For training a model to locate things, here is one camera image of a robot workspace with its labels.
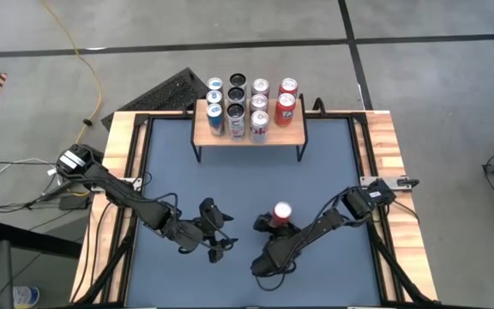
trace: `yellow cable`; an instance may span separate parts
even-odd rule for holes
[[[87,62],[87,60],[85,60],[80,54],[79,54],[79,51],[77,50],[77,46],[75,46],[75,43],[74,41],[72,40],[72,37],[71,35],[69,35],[69,32],[68,30],[66,30],[66,27],[62,24],[62,22],[60,22],[60,20],[58,19],[57,15],[52,11],[52,9],[49,7],[49,4],[47,4],[47,1],[46,0],[41,0],[41,2],[43,3],[43,6],[49,11],[49,13],[51,13],[52,17],[55,18],[55,20],[58,22],[58,25],[60,25],[60,28],[62,28],[62,30],[66,33],[66,35],[68,36],[68,39],[69,39],[69,42],[71,43],[71,45],[74,47],[74,51],[75,51],[75,55],[91,70],[91,72],[93,73],[93,76],[94,76],[94,79],[96,80],[96,85],[99,89],[99,101],[97,102],[96,104],[96,107],[94,108],[94,111],[91,113],[91,116],[89,116],[88,120],[90,121],[94,115],[99,111],[100,109],[100,106],[102,105],[102,86],[100,86],[100,79],[99,77],[96,75],[96,72],[94,71],[93,67],[91,66],[91,64],[89,64]],[[83,128],[81,129],[80,133],[79,133],[79,136],[77,136],[77,139],[75,140],[75,143],[79,143],[81,141],[81,138],[83,137],[83,134],[85,133],[85,129],[87,128],[87,125],[84,124],[83,125]]]
[[[84,192],[84,193],[70,192],[70,194],[73,195],[74,197],[86,197],[87,195],[89,195],[89,193],[91,192]]]

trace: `black can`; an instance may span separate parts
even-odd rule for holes
[[[234,73],[230,76],[229,88],[242,88],[245,92],[247,91],[247,78],[241,73]]]
[[[234,87],[228,90],[228,103],[239,104],[245,108],[245,91],[242,88]]]
[[[245,137],[245,108],[239,104],[230,104],[226,109],[228,114],[228,128],[235,141]]]

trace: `shelf leg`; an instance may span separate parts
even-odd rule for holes
[[[302,156],[304,155],[304,151],[306,150],[307,142],[302,145],[302,150],[300,150],[300,146],[297,146],[297,161],[300,162],[302,160]]]
[[[197,163],[202,163],[202,146],[199,149],[196,147],[194,142],[191,142],[192,149],[194,149],[194,154],[196,155]]]

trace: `soda can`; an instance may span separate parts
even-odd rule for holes
[[[207,87],[209,89],[220,91],[221,94],[222,94],[222,86],[223,86],[222,80],[218,77],[209,78],[209,80],[207,81]]]
[[[242,105],[234,103],[228,106],[228,124],[232,140],[240,141],[245,137],[245,109]]]
[[[220,91],[211,90],[207,92],[205,98],[207,99],[207,106],[218,104],[220,107],[224,108],[224,98],[222,98],[222,93]]]
[[[250,117],[250,140],[252,142],[264,143],[268,139],[268,126],[270,117],[266,112],[256,111]]]
[[[238,87],[230,88],[228,90],[228,103],[237,103],[245,108],[245,91]]]
[[[250,95],[262,94],[266,99],[270,98],[270,83],[262,78],[255,79],[250,88]]]
[[[209,127],[211,127],[211,133],[214,136],[223,136],[224,113],[222,112],[222,106],[216,103],[207,106],[207,118],[209,120]]]
[[[268,112],[268,98],[263,94],[255,94],[250,98],[249,115],[256,111]]]
[[[36,287],[13,287],[13,303],[15,308],[34,308],[39,300],[39,289]]]
[[[244,92],[247,92],[247,78],[241,73],[234,73],[230,76],[230,88],[238,87],[242,88]]]
[[[297,101],[292,94],[282,94],[275,102],[275,123],[280,126],[289,125],[295,111]]]
[[[298,92],[297,81],[293,80],[292,78],[286,78],[283,81],[281,81],[280,91],[278,92],[278,98],[282,94],[292,94],[292,96],[295,97],[295,99],[297,99],[297,92]]]
[[[289,222],[289,218],[291,218],[292,207],[287,202],[279,202],[275,204],[272,209],[272,221],[270,225],[272,227],[280,227]]]

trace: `silver can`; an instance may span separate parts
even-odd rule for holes
[[[228,103],[237,103],[245,108],[245,91],[239,87],[230,88],[228,90]]]
[[[222,80],[218,77],[209,78],[207,81],[207,87],[211,90],[217,90],[222,93],[222,87],[224,86]]]
[[[255,94],[250,98],[249,115],[256,111],[268,113],[268,98],[264,94]]]
[[[218,104],[224,109],[224,98],[222,97],[222,93],[220,91],[211,90],[207,92],[205,98],[207,99],[207,106],[210,106],[211,104]]]
[[[256,111],[250,117],[250,140],[264,143],[268,140],[270,117],[266,112]]]
[[[209,127],[211,133],[214,136],[224,135],[224,113],[222,112],[222,106],[213,103],[207,106],[207,118],[209,121]]]
[[[242,105],[230,104],[226,109],[228,114],[228,127],[232,140],[240,141],[245,137],[245,109]]]
[[[228,82],[230,88],[238,87],[242,88],[245,93],[247,92],[247,78],[241,73],[234,73],[230,76],[230,81]]]
[[[250,95],[262,94],[266,99],[270,98],[270,83],[262,78],[255,79],[250,88]]]

